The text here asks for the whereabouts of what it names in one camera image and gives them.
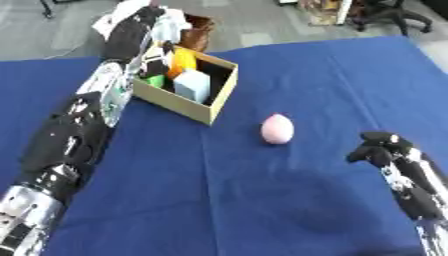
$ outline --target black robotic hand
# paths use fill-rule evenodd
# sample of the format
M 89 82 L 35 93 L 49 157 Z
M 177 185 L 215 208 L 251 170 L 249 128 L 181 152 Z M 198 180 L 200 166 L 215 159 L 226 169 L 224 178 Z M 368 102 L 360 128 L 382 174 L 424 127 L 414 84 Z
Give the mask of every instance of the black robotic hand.
M 347 156 L 365 160 L 381 170 L 402 210 L 413 220 L 441 218 L 439 200 L 446 177 L 429 157 L 397 134 L 363 132 L 364 142 Z

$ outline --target pink ball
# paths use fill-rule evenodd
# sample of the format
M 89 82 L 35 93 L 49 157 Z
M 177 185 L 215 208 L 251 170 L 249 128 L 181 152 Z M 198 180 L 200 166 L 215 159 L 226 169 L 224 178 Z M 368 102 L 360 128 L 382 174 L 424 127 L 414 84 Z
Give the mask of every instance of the pink ball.
M 268 143 L 285 144 L 294 135 L 294 125 L 287 117 L 274 114 L 263 122 L 261 135 Z

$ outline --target green block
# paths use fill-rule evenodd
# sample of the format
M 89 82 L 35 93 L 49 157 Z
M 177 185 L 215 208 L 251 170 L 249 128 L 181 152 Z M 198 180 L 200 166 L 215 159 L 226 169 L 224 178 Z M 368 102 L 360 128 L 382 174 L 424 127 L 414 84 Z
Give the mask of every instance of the green block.
M 158 76 L 152 76 L 150 78 L 145 79 L 146 83 L 149 85 L 152 85 L 157 88 L 162 88 L 165 84 L 165 76 L 164 75 L 158 75 Z

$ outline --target table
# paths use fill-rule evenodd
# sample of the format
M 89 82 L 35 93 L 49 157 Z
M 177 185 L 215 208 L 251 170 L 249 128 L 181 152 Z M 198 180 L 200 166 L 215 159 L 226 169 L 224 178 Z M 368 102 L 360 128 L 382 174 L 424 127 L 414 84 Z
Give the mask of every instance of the table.
M 365 130 L 398 132 L 448 170 L 448 78 L 402 37 L 239 49 L 239 83 L 212 128 L 133 100 L 45 256 L 419 255 L 378 170 L 349 165 Z M 0 190 L 42 120 L 96 58 L 0 63 Z M 258 134 L 273 112 L 287 146 Z

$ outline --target brown basket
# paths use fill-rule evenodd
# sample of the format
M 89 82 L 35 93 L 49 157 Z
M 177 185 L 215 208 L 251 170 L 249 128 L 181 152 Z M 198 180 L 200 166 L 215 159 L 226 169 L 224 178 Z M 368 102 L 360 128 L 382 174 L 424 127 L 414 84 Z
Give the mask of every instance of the brown basket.
M 197 52 L 205 51 L 210 40 L 210 32 L 213 30 L 215 23 L 209 17 L 188 13 L 185 13 L 185 18 L 193 25 L 193 28 L 182 31 L 179 45 Z

